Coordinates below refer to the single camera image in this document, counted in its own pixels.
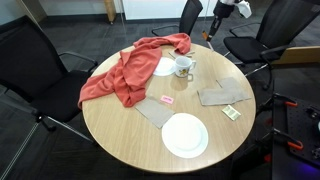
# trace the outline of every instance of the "pink sticky note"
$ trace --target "pink sticky note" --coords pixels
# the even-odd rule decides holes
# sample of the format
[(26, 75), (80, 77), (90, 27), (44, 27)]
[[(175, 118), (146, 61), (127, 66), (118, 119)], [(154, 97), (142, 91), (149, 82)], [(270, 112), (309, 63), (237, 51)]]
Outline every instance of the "pink sticky note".
[(168, 104), (173, 103), (173, 98), (165, 95), (163, 95), (160, 100)]

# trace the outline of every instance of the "mesh chair back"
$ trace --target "mesh chair back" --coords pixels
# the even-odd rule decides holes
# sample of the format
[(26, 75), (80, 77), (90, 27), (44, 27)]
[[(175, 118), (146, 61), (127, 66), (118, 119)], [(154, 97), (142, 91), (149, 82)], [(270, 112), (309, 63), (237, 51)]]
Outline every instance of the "mesh chair back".
[(184, 6), (180, 24), (179, 24), (179, 32), (186, 33), (188, 35), (191, 34), (194, 23), (196, 22), (200, 12), (203, 7), (199, 0), (188, 0), (186, 5)]
[(55, 48), (27, 16), (0, 26), (0, 84), (31, 101), (67, 73)]
[(290, 44), (319, 13), (319, 0), (274, 0), (256, 39), (268, 48)]

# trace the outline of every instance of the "saucer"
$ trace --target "saucer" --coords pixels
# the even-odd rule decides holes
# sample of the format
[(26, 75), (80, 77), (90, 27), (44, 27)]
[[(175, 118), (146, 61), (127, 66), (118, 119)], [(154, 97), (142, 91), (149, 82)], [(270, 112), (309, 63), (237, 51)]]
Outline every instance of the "saucer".
[(168, 150), (182, 158), (202, 154), (208, 145), (208, 132), (204, 124), (187, 113), (174, 114), (162, 127), (162, 141)]
[(175, 71), (174, 61), (167, 57), (161, 57), (158, 66), (153, 72), (156, 76), (168, 76)]

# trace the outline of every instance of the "red cloth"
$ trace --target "red cloth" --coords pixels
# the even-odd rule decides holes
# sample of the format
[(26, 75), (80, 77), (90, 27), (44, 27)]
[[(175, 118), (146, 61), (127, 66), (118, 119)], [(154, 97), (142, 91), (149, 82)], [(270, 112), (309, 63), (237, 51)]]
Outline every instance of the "red cloth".
[(120, 52), (120, 59), (108, 72), (90, 77), (81, 89), (78, 106), (85, 100), (116, 93), (125, 107), (132, 107), (145, 98), (145, 84), (162, 56), (161, 45), (172, 44), (176, 51), (190, 51), (191, 40), (179, 33), (164, 37), (141, 38), (131, 52)]

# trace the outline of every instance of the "white mug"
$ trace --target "white mug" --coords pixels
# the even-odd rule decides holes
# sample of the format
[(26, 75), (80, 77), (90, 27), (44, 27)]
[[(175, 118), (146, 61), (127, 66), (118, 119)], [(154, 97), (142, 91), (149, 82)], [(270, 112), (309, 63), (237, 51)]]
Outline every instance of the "white mug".
[(189, 71), (196, 67), (197, 62), (185, 57), (185, 56), (179, 56), (175, 59), (175, 67), (176, 67), (176, 75), (178, 77), (187, 77), (189, 74)]

